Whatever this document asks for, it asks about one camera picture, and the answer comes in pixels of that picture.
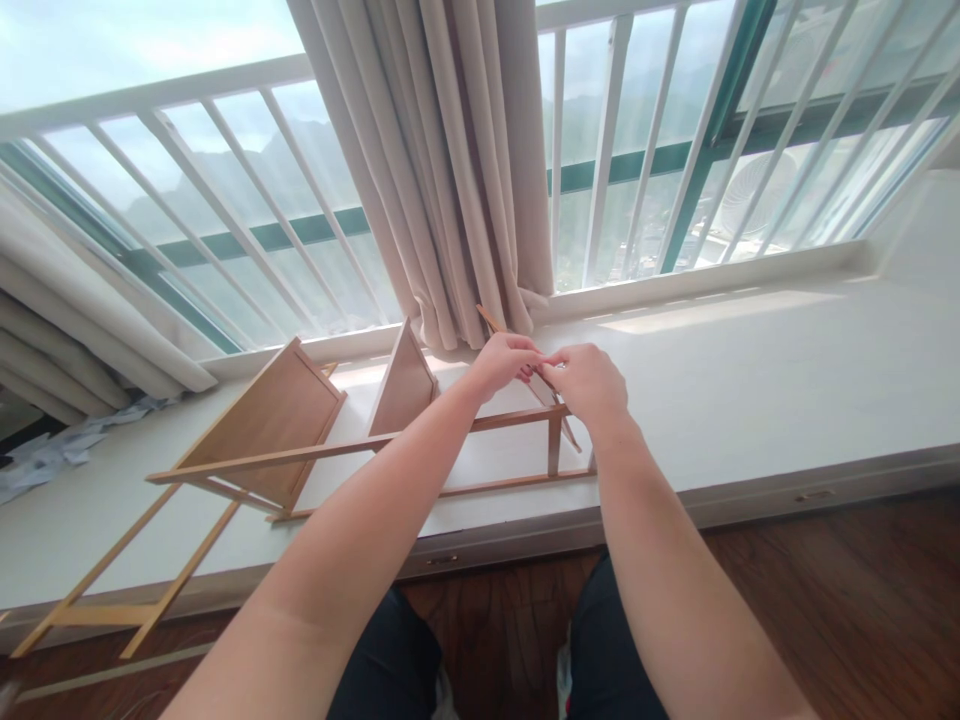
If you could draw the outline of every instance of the person's right hand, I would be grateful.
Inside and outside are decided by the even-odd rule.
[[[540,372],[591,432],[602,420],[627,414],[627,383],[610,356],[592,343],[561,348]]]

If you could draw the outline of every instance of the beige curtain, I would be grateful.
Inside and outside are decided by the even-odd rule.
[[[0,384],[63,422],[129,404],[120,376],[156,398],[216,384],[4,183],[0,291]]]
[[[484,342],[553,292],[533,0],[288,0],[405,314]]]

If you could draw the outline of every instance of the hand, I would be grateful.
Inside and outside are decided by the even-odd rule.
[[[473,382],[485,403],[513,378],[530,382],[533,368],[546,357],[525,335],[494,333],[464,379]]]
[[[629,415],[627,383],[610,356],[596,345],[561,348],[544,360],[540,372],[590,432],[602,420]]]

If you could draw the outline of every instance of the window sill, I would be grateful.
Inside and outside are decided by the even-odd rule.
[[[746,262],[576,290],[551,297],[546,310],[533,312],[534,320],[538,326],[582,320],[627,308],[668,303],[838,270],[851,266],[851,262],[863,247],[864,242],[856,240]],[[317,363],[366,360],[390,353],[398,327],[399,325],[387,325],[330,338],[308,340],[302,347],[310,359]],[[221,382],[252,378],[276,354],[278,348],[279,346],[214,358],[200,364]]]

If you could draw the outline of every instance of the crumpled paper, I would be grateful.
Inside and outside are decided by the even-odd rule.
[[[0,472],[0,505],[50,482],[64,467],[89,462],[90,448],[107,437],[110,427],[137,422],[153,410],[178,402],[179,397],[157,400],[144,396],[108,417],[88,418],[74,432],[67,430],[55,437],[44,433],[11,450],[7,455],[13,458],[13,465]]]

